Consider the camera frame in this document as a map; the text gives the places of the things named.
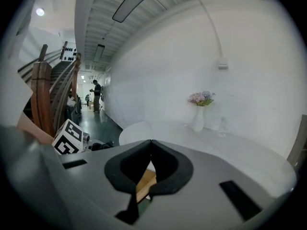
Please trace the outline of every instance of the black and white cube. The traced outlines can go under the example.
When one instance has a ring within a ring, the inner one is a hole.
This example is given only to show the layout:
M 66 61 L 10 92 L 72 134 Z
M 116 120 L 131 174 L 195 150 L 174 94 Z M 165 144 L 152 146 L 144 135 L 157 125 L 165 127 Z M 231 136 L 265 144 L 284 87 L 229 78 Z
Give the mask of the black and white cube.
M 83 130 L 69 119 L 59 128 L 53 142 L 58 154 L 71 154 L 83 151 Z

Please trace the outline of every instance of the white vase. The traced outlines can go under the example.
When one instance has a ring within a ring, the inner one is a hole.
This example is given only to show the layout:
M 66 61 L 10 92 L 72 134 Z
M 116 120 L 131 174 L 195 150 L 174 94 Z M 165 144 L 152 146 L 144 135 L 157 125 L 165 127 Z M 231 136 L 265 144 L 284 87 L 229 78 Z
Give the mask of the white vase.
M 203 106 L 196 106 L 196 114 L 193 117 L 191 123 L 191 128 L 196 132 L 200 132 L 203 128 L 203 123 L 204 123 L 203 110 L 204 110 Z

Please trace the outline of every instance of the hallway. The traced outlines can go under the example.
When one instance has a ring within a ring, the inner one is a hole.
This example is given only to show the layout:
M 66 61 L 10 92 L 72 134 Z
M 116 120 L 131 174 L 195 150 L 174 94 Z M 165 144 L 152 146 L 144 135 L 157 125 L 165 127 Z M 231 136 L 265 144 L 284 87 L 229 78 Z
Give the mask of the hallway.
M 104 143 L 114 142 L 114 147 L 119 146 L 119 136 L 122 129 L 110 119 L 103 110 L 95 114 L 92 110 L 87 110 L 87 106 L 82 106 L 82 117 L 79 126 L 83 131 L 90 134 L 91 139 L 97 139 Z

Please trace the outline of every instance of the newel post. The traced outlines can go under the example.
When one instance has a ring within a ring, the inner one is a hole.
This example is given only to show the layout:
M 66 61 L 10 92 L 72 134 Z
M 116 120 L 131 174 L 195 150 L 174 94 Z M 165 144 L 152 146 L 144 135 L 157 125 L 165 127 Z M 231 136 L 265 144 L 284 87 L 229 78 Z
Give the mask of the newel post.
M 54 137 L 55 131 L 49 95 L 50 76 L 51 66 L 47 62 L 34 63 L 31 82 L 31 89 L 33 91 L 31 108 L 36 126 Z
M 78 71 L 80 69 L 81 64 L 81 53 L 77 53 L 76 60 L 73 64 L 73 76 L 71 82 L 71 96 L 74 97 L 75 101 L 77 101 L 77 79 L 78 79 Z

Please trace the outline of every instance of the black shirt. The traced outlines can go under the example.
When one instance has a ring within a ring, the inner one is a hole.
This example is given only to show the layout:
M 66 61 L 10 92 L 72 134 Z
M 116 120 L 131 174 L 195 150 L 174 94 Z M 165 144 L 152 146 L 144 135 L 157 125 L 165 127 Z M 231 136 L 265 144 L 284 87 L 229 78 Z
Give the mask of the black shirt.
M 100 86 L 99 83 L 95 85 L 95 89 L 94 90 L 99 90 L 99 92 L 94 92 L 94 95 L 100 95 L 101 86 Z

